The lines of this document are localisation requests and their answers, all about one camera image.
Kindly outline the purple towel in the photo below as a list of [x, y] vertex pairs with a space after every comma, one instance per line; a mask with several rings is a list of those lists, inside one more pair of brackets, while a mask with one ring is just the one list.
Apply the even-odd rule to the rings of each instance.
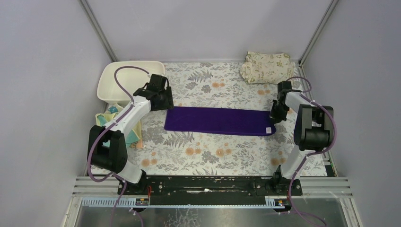
[[269, 111], [177, 106], [167, 111], [167, 131], [270, 136], [277, 130]]

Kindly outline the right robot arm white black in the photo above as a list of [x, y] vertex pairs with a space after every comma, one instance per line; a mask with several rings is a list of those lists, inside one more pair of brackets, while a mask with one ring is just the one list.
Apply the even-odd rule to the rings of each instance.
[[282, 81], [278, 83], [270, 119], [274, 124], [286, 121], [289, 110], [297, 114], [293, 133], [295, 146], [287, 161], [273, 174], [270, 185], [276, 191], [295, 188], [295, 180], [307, 159], [324, 153], [336, 138], [334, 109], [308, 99], [302, 91], [293, 89], [290, 81]]

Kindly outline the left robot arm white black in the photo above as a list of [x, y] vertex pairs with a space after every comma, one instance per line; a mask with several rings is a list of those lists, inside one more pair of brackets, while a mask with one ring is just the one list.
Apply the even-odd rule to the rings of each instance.
[[143, 171], [128, 160], [127, 138], [133, 127], [149, 112], [172, 109], [172, 89], [168, 78], [153, 74], [143, 87], [129, 94], [123, 110], [103, 126], [93, 126], [89, 133], [87, 172], [91, 166], [109, 170], [121, 180], [136, 184]]

